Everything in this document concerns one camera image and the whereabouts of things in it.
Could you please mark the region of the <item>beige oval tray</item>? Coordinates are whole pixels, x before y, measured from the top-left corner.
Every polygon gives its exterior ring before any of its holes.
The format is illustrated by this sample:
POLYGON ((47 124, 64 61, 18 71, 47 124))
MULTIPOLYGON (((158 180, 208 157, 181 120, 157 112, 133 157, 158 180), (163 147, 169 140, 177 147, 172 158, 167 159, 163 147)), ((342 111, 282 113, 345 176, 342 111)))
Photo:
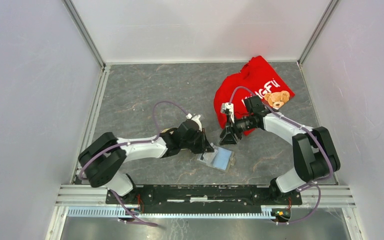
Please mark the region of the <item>beige oval tray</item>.
POLYGON ((160 135, 161 136, 165 136, 165 135, 172 135, 173 133, 176 132, 178 128, 177 127, 172 127, 172 128, 167 128, 167 129, 164 129, 160 135))

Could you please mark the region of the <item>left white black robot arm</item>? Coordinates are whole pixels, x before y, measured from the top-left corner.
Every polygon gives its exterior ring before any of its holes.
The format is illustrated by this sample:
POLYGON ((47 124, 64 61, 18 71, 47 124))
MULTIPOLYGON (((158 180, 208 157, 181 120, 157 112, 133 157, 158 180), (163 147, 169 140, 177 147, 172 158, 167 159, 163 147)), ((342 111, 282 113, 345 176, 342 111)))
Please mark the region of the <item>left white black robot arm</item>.
POLYGON ((125 204, 131 204, 137 198, 137 190, 128 174, 120 172, 122 164, 168 158, 182 150, 200 157, 215 153, 199 119, 187 119, 178 127, 146 138, 127 139, 106 132, 79 154, 81 169, 77 177, 93 188, 105 187, 125 204))

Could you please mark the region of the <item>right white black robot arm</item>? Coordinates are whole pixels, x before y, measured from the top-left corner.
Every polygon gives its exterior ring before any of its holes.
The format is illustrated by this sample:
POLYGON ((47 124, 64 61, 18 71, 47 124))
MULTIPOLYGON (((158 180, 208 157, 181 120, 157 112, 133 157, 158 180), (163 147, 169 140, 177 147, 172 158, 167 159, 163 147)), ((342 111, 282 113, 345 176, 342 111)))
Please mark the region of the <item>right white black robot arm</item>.
POLYGON ((234 104, 222 103, 220 112, 226 116, 220 134, 220 145, 234 145, 246 131, 261 129, 277 135, 292 146, 293 168, 274 178, 269 184, 269 199, 282 204, 294 190, 302 191, 318 180, 329 179, 341 168, 341 163, 325 127, 312 128, 286 117, 267 106, 258 96, 245 99, 246 114, 235 117, 234 104))

